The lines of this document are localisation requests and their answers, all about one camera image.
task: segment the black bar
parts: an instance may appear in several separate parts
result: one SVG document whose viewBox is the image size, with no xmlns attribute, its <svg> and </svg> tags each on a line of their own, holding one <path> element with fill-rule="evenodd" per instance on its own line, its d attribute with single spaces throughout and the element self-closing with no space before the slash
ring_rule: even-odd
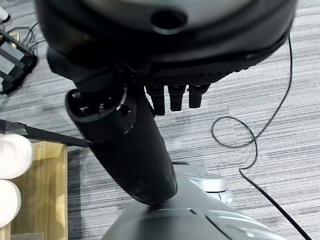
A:
<svg viewBox="0 0 320 240">
<path fill-rule="evenodd" d="M 6 52 L 2 48 L 0 48 L 0 55 L 6 58 L 8 61 L 16 65 L 20 69 L 24 69 L 25 64 L 18 59 L 16 59 L 14 56 L 12 56 L 10 53 Z"/>
<path fill-rule="evenodd" d="M 38 128 L 27 126 L 20 122 L 11 122 L 0 119 L 0 133 L 6 134 L 8 132 L 14 133 L 15 130 L 23 130 L 19 135 L 26 137 L 27 139 L 34 139 L 53 143 L 62 143 L 67 146 L 77 146 L 87 148 L 88 144 L 85 140 L 58 134 L 51 131 L 45 131 Z"/>
<path fill-rule="evenodd" d="M 11 37 L 8 33 L 0 29 L 0 35 L 3 36 L 4 39 L 9 40 L 10 42 L 14 43 L 17 45 L 19 48 L 21 48 L 25 53 L 29 55 L 34 55 L 26 46 L 24 46 L 21 42 L 15 40 L 13 37 Z"/>
</svg>

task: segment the cable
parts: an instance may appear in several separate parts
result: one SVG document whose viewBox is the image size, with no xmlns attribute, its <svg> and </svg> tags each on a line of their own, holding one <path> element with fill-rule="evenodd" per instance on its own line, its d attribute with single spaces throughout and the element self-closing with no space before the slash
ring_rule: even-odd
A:
<svg viewBox="0 0 320 240">
<path fill-rule="evenodd" d="M 255 146 L 255 157 L 253 162 L 246 167 L 240 167 L 239 173 L 240 175 L 247 180 L 252 186 L 254 186 L 260 193 L 262 193 L 281 213 L 282 215 L 295 227 L 295 229 L 298 230 L 298 232 L 304 237 L 304 239 L 306 240 L 311 240 L 311 237 L 308 236 L 308 234 L 296 223 L 296 221 L 271 197 L 269 196 L 263 189 L 261 189 L 257 184 L 255 184 L 250 178 L 248 178 L 243 172 L 242 170 L 248 170 L 250 168 L 252 168 L 257 160 L 258 160 L 258 144 L 257 144 L 257 139 L 264 133 L 264 131 L 267 129 L 267 127 L 271 124 L 271 122 L 274 120 L 274 118 L 276 117 L 277 113 L 280 111 L 282 105 L 284 104 L 290 90 L 291 90 L 291 86 L 292 86 L 292 81 L 293 81 L 293 51 L 292 51 L 292 44 L 291 44 L 291 38 L 290 38 L 290 34 L 288 36 L 288 41 L 289 41 L 289 52 L 290 52 L 290 78 L 289 78 L 289 85 L 288 88 L 286 90 L 286 93 L 283 97 L 283 99 L 281 100 L 279 106 L 277 107 L 276 111 L 274 112 L 274 114 L 272 115 L 272 117 L 270 118 L 270 120 L 267 122 L 267 124 L 264 126 L 264 128 L 260 131 L 260 133 L 255 136 L 255 134 L 252 132 L 252 130 L 250 129 L 250 127 L 245 124 L 243 121 L 237 119 L 236 117 L 233 116 L 223 116 L 223 117 L 219 117 L 217 120 L 214 121 L 212 128 L 211 128 L 211 133 L 212 136 L 214 137 L 214 139 L 222 146 L 225 146 L 227 148 L 232 148 L 232 149 L 239 149 L 239 148 L 243 148 L 246 147 L 252 143 L 254 143 Z M 241 123 L 243 126 L 245 126 L 245 128 L 250 132 L 251 136 L 252 136 L 252 140 L 249 141 L 246 144 L 243 145 L 238 145 L 238 146 L 232 146 L 232 145 L 227 145 L 225 143 L 222 143 L 221 141 L 218 140 L 218 138 L 215 135 L 215 125 L 221 121 L 222 119 L 233 119 L 236 120 L 237 122 Z"/>
<path fill-rule="evenodd" d="M 28 34 L 26 35 L 25 39 L 22 41 L 22 44 L 25 43 L 25 41 L 27 40 L 27 38 L 29 37 L 30 33 L 33 34 L 33 29 L 35 28 L 35 26 L 38 24 L 39 22 L 36 22 L 29 30 Z"/>
</svg>

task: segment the gray carpet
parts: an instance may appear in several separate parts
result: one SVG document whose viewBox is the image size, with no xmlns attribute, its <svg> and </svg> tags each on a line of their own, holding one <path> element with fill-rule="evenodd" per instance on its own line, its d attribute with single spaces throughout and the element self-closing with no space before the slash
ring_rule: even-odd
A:
<svg viewBox="0 0 320 240">
<path fill-rule="evenodd" d="M 6 24 L 31 26 L 36 20 L 31 0 L 2 0 L 11 14 Z M 35 28 L 37 39 L 42 35 Z M 320 240 L 320 1 L 300 0 L 291 32 L 293 85 L 283 108 L 258 140 L 259 159 L 246 174 L 267 191 L 312 239 Z M 10 99 L 0 96 L 0 119 L 80 137 L 64 107 L 70 80 L 50 72 L 46 43 L 39 46 L 40 63 L 24 86 Z M 286 92 L 289 79 L 288 43 L 249 70 L 212 84 L 200 109 L 157 117 L 157 125 L 173 160 L 187 161 L 227 178 L 234 207 L 268 225 L 289 240 L 302 239 L 293 226 L 238 173 L 248 165 L 254 147 L 228 149 L 211 136 L 215 119 L 231 115 L 258 133 Z M 227 143 L 244 143 L 250 136 L 236 122 L 225 121 L 217 133 Z M 92 152 L 69 148 L 69 238 L 97 240 L 124 210 L 130 197 L 104 171 Z"/>
</svg>

